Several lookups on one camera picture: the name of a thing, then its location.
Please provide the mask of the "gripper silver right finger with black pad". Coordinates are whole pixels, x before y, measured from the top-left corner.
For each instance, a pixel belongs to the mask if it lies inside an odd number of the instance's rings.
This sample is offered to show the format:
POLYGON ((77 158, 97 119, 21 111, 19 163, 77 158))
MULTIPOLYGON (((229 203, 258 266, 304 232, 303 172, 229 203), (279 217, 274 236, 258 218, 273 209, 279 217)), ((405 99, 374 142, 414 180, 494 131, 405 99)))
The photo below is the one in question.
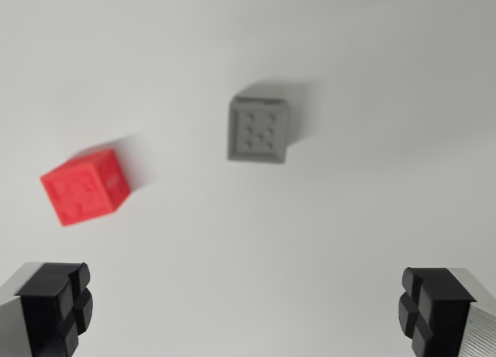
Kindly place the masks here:
POLYGON ((401 280, 401 330, 418 357, 495 355, 495 296, 464 268, 412 268, 401 280))

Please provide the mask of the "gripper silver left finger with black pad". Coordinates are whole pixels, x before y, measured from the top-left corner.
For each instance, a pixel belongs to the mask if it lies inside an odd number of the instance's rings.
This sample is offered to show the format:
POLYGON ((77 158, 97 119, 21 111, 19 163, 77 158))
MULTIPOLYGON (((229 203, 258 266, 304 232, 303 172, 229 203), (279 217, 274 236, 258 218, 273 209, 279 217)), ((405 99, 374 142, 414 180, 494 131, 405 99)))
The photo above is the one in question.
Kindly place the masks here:
POLYGON ((2 356, 72 356, 89 327, 86 263, 27 262, 1 285, 2 356))

